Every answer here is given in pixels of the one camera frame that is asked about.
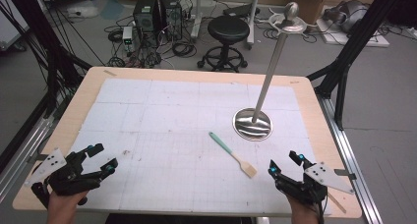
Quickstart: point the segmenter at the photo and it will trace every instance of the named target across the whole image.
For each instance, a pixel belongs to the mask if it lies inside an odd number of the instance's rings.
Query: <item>teal handle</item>
[[[216,141],[222,148],[224,148],[224,150],[226,150],[230,154],[232,153],[232,150],[229,147],[227,147],[227,145],[223,141],[221,141],[221,139],[218,136],[216,136],[212,132],[209,132],[208,134],[212,137],[214,141]]]

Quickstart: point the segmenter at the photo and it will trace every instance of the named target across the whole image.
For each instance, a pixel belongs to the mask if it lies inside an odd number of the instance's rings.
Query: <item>stool base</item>
[[[217,49],[221,49],[221,52],[219,55],[210,55],[212,51],[217,50]],[[237,54],[237,56],[229,57],[228,56],[229,50],[234,51]],[[233,60],[239,60],[239,63],[233,64],[231,62]],[[244,60],[243,55],[239,52],[239,50],[233,47],[230,47],[227,44],[210,49],[207,52],[207,54],[203,56],[202,61],[199,61],[197,63],[197,66],[199,68],[202,68],[205,65],[206,61],[208,62],[210,66],[212,66],[213,72],[216,70],[222,71],[222,70],[231,69],[234,72],[239,73],[239,70],[238,70],[239,67],[246,68],[248,66],[248,62]]]

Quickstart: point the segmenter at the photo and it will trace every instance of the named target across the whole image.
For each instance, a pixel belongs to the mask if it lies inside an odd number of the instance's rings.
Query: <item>computer tower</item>
[[[160,0],[162,29],[166,30],[168,39],[182,38],[182,9],[178,0]]]
[[[138,0],[133,11],[142,47],[157,47],[157,36],[161,30],[157,0]]]

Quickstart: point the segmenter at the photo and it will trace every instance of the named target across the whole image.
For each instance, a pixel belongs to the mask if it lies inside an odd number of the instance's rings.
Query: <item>spatula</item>
[[[232,155],[232,157],[234,157],[234,159],[236,159],[239,162],[240,168],[242,169],[242,171],[246,173],[246,175],[252,178],[257,174],[257,169],[254,166],[252,166],[249,162],[239,158],[236,155],[236,153],[234,153],[223,141],[221,141],[221,139],[218,136],[216,136],[212,132],[209,132],[208,134],[214,141],[216,141],[222,148],[224,148],[224,150],[226,150],[230,155]]]

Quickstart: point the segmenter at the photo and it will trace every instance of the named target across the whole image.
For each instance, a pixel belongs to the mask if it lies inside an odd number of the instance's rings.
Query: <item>chair wheel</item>
[[[197,67],[202,68],[205,65],[204,61],[197,62]]]

